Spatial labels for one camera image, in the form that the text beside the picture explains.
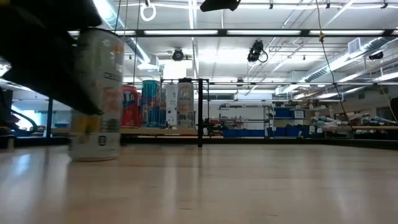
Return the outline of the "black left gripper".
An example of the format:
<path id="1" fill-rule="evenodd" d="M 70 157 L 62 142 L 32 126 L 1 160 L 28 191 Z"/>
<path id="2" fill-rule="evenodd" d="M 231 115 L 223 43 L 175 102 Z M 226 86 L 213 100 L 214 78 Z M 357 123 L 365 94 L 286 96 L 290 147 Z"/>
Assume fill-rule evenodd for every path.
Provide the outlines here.
<path id="1" fill-rule="evenodd" d="M 93 0 L 0 0 L 0 57 L 11 64 L 3 79 L 83 114 L 100 114 L 62 65 L 72 59 L 75 39 L 69 32 L 101 24 Z"/>

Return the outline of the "white Celsius can orange print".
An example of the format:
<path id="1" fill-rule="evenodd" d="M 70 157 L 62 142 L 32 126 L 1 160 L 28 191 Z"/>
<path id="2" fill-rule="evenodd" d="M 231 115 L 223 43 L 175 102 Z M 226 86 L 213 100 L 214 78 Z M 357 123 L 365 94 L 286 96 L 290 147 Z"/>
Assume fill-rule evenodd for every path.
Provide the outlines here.
<path id="1" fill-rule="evenodd" d="M 74 161 L 106 161 L 119 156 L 124 42 L 114 32 L 87 28 L 77 39 L 77 80 L 98 107 L 88 115 L 72 111 L 69 156 Z"/>
<path id="2" fill-rule="evenodd" d="M 181 78 L 177 84 L 177 128 L 195 129 L 194 85 L 190 78 Z"/>

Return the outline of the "wooden shelf board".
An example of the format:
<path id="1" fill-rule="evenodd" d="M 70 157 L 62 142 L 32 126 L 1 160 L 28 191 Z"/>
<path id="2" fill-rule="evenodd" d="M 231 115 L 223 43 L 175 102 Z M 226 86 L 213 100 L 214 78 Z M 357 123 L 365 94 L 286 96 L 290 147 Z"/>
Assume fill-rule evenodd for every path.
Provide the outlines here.
<path id="1" fill-rule="evenodd" d="M 155 129 L 155 128 L 121 128 L 121 134 L 135 134 L 135 135 L 165 135 L 165 134 L 176 134 L 176 135 L 189 135 L 196 136 L 198 131 L 195 129 Z"/>

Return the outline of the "black office chair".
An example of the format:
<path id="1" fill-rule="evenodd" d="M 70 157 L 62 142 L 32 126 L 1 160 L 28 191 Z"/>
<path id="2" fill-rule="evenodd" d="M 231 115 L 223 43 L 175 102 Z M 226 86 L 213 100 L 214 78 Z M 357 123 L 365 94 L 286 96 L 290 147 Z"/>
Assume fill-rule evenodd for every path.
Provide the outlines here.
<path id="1" fill-rule="evenodd" d="M 11 114 L 9 115 L 8 118 L 0 119 L 0 124 L 3 124 L 5 127 L 10 129 L 12 131 L 13 135 L 15 135 L 15 136 L 30 136 L 31 134 L 35 133 L 38 130 L 38 126 L 33 119 L 30 119 L 26 115 L 24 115 L 20 112 L 17 112 L 15 110 L 10 110 L 10 112 L 11 112 Z M 19 120 L 19 118 L 17 118 L 16 115 L 27 120 L 32 125 L 32 129 L 30 131 L 20 129 L 19 126 L 17 125 L 17 119 Z"/>

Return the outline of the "metal shelving rack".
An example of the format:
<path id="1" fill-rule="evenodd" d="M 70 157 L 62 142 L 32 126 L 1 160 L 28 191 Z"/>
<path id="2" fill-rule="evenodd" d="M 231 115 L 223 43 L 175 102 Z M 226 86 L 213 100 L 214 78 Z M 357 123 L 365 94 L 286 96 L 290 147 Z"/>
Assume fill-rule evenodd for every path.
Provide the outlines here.
<path id="1" fill-rule="evenodd" d="M 218 120 L 224 121 L 228 129 L 263 129 L 270 128 L 275 131 L 276 128 L 308 128 L 310 134 L 310 127 L 305 123 L 307 115 L 304 119 L 278 119 L 274 117 L 274 110 L 276 108 L 290 108 L 291 110 L 301 110 L 297 105 L 287 104 L 229 104 L 225 103 L 219 106 Z M 306 138 L 301 133 L 297 137 L 234 137 L 234 138 Z"/>

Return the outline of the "black machine on bench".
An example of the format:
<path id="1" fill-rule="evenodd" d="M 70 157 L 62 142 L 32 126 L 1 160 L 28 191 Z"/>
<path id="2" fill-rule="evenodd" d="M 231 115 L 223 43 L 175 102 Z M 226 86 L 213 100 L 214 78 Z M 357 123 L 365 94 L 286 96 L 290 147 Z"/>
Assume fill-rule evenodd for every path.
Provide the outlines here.
<path id="1" fill-rule="evenodd" d="M 208 136 L 222 136 L 223 131 L 228 130 L 224 121 L 204 118 L 202 120 L 203 134 Z"/>

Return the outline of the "blue storage bin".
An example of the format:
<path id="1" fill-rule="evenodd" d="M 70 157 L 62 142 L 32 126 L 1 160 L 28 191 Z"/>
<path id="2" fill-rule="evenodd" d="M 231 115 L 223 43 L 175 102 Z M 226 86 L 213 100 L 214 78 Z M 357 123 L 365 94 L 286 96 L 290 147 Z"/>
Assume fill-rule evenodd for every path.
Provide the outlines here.
<path id="1" fill-rule="evenodd" d="M 222 136 L 226 138 L 234 138 L 234 137 L 297 137 L 299 133 L 302 136 L 309 135 L 308 128 L 276 128 L 275 131 L 270 128 L 263 129 L 228 129 L 222 131 Z"/>
<path id="2" fill-rule="evenodd" d="M 276 108 L 274 117 L 278 119 L 304 119 L 305 112 L 303 110 L 291 110 L 290 108 Z"/>

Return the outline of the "long wooden workbench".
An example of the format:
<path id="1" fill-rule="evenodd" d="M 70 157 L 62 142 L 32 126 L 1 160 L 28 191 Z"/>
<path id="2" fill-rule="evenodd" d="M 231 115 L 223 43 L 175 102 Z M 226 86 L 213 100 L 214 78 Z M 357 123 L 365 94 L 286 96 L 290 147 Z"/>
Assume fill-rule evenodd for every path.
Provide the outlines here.
<path id="1" fill-rule="evenodd" d="M 317 133 L 325 134 L 346 134 L 349 138 L 355 134 L 383 133 L 398 131 L 398 122 L 370 116 L 369 114 L 349 115 L 348 119 L 333 119 L 327 116 L 314 116 L 311 118 L 312 126 Z"/>

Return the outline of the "black shelf divider post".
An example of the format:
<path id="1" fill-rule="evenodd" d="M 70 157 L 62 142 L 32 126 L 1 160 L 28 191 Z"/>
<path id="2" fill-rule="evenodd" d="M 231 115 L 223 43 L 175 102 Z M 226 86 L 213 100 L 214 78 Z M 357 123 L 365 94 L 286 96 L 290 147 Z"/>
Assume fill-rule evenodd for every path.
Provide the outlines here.
<path id="1" fill-rule="evenodd" d="M 203 79 L 198 79 L 198 148 L 203 146 Z"/>

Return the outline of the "black aluminium table frame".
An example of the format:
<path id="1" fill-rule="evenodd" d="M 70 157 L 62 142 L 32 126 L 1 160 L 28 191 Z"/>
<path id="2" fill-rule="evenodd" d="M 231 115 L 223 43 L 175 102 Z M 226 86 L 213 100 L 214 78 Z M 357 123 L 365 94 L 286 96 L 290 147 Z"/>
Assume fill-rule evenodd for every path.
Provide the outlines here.
<path id="1" fill-rule="evenodd" d="M 118 143 L 127 144 L 196 144 L 198 145 L 198 135 L 135 135 L 135 134 L 121 134 L 119 128 Z M 0 146 L 3 147 L 6 143 L 13 142 L 15 147 L 32 147 L 32 146 L 54 146 L 71 143 L 69 137 L 37 137 L 30 136 L 16 137 L 12 134 L 6 135 L 0 132 Z M 260 139 L 260 138 L 204 138 L 204 144 L 326 144 L 339 146 L 353 146 L 353 147 L 370 147 L 381 148 L 389 150 L 398 150 L 398 140 L 377 140 L 377 139 Z"/>

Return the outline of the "silver ventilation duct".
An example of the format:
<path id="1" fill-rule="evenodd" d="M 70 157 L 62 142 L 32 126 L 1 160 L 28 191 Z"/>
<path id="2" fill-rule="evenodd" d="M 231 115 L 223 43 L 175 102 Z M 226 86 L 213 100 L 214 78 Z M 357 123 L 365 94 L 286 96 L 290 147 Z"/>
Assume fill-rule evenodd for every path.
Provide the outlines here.
<path id="1" fill-rule="evenodd" d="M 330 70 L 333 72 L 347 64 L 353 62 L 359 57 L 370 55 L 377 50 L 382 49 L 385 45 L 393 42 L 395 37 L 376 37 L 372 40 L 367 40 L 362 37 L 358 37 L 348 43 L 348 49 L 341 52 L 335 57 L 327 57 L 326 62 L 318 67 L 311 69 L 300 82 L 312 82 L 313 80 L 327 75 Z"/>

